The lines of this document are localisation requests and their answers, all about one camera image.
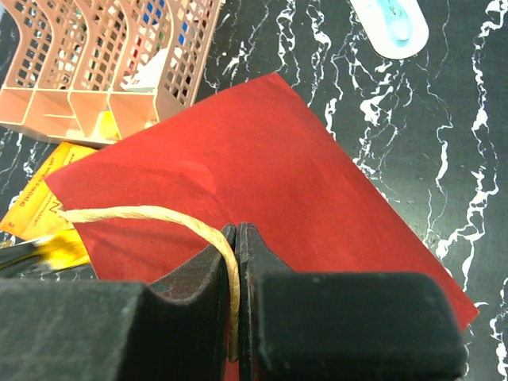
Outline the yellow candy packet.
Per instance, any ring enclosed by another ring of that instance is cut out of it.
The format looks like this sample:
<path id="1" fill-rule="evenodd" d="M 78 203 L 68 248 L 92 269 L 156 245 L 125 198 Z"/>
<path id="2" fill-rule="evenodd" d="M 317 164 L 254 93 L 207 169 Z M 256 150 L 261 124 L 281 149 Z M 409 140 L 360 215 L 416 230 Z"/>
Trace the yellow candy packet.
<path id="1" fill-rule="evenodd" d="M 76 229 L 67 229 L 33 242 L 40 262 L 52 271 L 90 263 L 90 257 Z"/>

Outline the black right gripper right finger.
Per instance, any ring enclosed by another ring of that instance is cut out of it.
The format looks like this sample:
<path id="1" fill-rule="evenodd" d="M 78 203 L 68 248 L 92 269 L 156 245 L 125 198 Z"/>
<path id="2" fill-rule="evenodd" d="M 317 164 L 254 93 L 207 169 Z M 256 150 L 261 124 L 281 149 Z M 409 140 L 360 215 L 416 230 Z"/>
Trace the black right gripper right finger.
<path id="1" fill-rule="evenodd" d="M 242 380 L 455 380 L 467 353 L 444 292 L 418 273 L 292 270 L 237 228 Z"/>

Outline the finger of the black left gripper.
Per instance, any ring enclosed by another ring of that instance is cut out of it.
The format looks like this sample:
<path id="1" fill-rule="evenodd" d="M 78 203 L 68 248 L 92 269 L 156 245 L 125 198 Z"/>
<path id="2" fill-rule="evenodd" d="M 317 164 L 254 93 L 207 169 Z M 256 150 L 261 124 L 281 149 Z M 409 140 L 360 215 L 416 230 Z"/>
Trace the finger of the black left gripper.
<path id="1" fill-rule="evenodd" d="M 20 278 L 22 275 L 37 275 L 50 272 L 44 258 L 44 243 L 26 241 L 1 249 L 1 277 Z"/>

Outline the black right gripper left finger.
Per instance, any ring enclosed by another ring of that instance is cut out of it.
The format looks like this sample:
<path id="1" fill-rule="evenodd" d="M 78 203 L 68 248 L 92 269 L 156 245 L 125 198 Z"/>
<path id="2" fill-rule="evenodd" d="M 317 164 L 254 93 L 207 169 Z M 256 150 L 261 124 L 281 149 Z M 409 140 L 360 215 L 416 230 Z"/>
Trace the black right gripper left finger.
<path id="1" fill-rule="evenodd" d="M 227 286 L 213 246 L 152 284 L 1 277 L 1 377 L 222 380 Z"/>

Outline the orange snack packet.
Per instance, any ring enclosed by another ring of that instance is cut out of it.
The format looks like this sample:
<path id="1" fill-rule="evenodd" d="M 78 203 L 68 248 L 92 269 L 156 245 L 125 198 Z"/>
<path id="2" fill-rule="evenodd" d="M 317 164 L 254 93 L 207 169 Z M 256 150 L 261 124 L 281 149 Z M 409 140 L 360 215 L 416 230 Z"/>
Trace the orange snack packet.
<path id="1" fill-rule="evenodd" d="M 49 190 L 45 180 L 53 172 L 94 152 L 94 148 L 68 142 L 58 145 L 2 219 L 1 231 L 30 241 L 71 229 L 72 223 L 58 215 L 62 204 Z"/>

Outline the red brown paper bag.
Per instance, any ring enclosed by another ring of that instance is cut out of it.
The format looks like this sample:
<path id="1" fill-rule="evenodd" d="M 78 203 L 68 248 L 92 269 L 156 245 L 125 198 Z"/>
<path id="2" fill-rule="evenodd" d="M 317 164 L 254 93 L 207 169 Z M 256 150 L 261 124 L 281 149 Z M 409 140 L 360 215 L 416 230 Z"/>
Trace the red brown paper bag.
<path id="1" fill-rule="evenodd" d="M 54 172 L 65 210 L 159 206 L 254 225 L 292 270 L 418 273 L 463 333 L 469 297 L 277 74 L 224 90 Z"/>

